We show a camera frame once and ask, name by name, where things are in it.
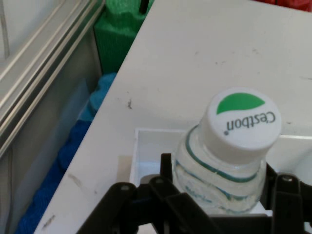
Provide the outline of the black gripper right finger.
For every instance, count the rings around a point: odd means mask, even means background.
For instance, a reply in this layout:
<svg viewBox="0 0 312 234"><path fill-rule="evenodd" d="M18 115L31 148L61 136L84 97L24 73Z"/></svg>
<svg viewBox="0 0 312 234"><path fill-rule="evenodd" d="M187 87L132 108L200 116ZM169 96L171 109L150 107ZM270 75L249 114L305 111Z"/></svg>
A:
<svg viewBox="0 0 312 234"><path fill-rule="evenodd" d="M312 224L312 187L289 173L277 173L266 164L266 177L260 203L271 210L272 234L309 234Z"/></svg>

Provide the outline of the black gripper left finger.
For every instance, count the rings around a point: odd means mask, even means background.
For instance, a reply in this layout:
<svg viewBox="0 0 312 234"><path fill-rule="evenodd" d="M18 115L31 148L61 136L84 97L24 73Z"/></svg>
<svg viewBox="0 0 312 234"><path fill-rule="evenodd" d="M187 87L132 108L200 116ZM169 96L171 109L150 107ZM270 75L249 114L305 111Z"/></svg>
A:
<svg viewBox="0 0 312 234"><path fill-rule="evenodd" d="M208 234L210 220L172 183L171 154L162 154L160 174L138 187L116 183L80 227L80 234L136 234L152 224L158 234Z"/></svg>

